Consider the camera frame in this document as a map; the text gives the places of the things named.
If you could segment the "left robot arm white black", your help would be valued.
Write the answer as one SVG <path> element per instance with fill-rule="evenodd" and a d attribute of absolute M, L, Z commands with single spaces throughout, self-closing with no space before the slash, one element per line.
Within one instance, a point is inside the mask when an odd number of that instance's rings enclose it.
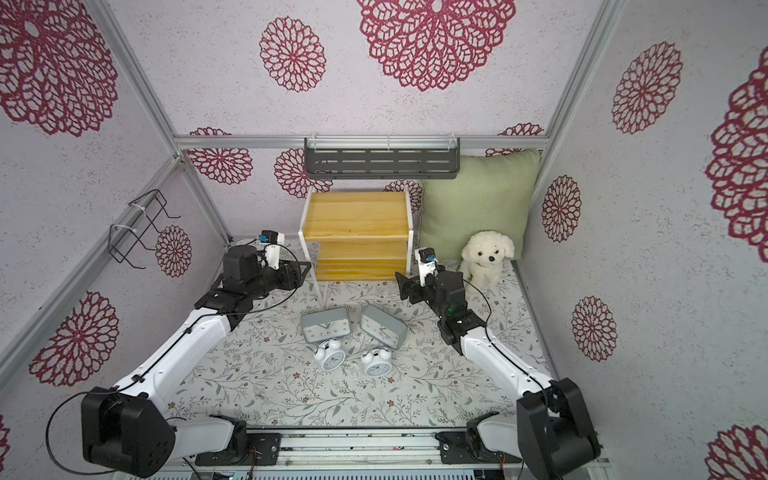
<path fill-rule="evenodd" d="M 311 263 L 283 259 L 284 250 L 280 244 L 231 247 L 214 285 L 168 340 L 114 386 L 86 393 L 80 404 L 85 461 L 147 478 L 183 457 L 212 454 L 241 461 L 248 456 L 244 421 L 227 416 L 178 421 L 166 412 L 174 389 L 256 301 L 303 285 Z"/>

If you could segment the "yellow wooden two-tier shelf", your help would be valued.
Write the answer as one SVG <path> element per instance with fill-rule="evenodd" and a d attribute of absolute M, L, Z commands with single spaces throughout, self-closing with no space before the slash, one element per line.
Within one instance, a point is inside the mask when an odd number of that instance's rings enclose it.
<path fill-rule="evenodd" d="M 390 281 L 412 266 L 410 192 L 310 191 L 298 237 L 322 305 L 332 282 Z"/>

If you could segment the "grey square alarm clock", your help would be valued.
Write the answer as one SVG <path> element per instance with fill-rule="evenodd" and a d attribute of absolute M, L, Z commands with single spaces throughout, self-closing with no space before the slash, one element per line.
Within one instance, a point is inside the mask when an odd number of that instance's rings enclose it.
<path fill-rule="evenodd" d="M 361 311 L 361 329 L 391 349 L 399 349 L 407 336 L 407 326 L 387 312 L 374 305 L 367 305 Z"/>
<path fill-rule="evenodd" d="M 311 344 L 347 336 L 351 333 L 350 311 L 339 307 L 303 315 L 300 318 L 301 331 Z"/>

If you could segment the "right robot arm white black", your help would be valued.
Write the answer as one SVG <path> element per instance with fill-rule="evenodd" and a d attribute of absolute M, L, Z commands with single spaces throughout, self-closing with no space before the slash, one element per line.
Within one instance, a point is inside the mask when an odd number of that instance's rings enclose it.
<path fill-rule="evenodd" d="M 444 342 L 516 401 L 512 420 L 496 413 L 470 422 L 473 443 L 522 460 L 536 479 L 560 479 L 600 456 L 597 433 L 576 383 L 552 379 L 503 345 L 469 307 L 461 273 L 437 270 L 423 279 L 397 273 L 395 278 L 400 298 L 426 303 L 438 317 Z"/>

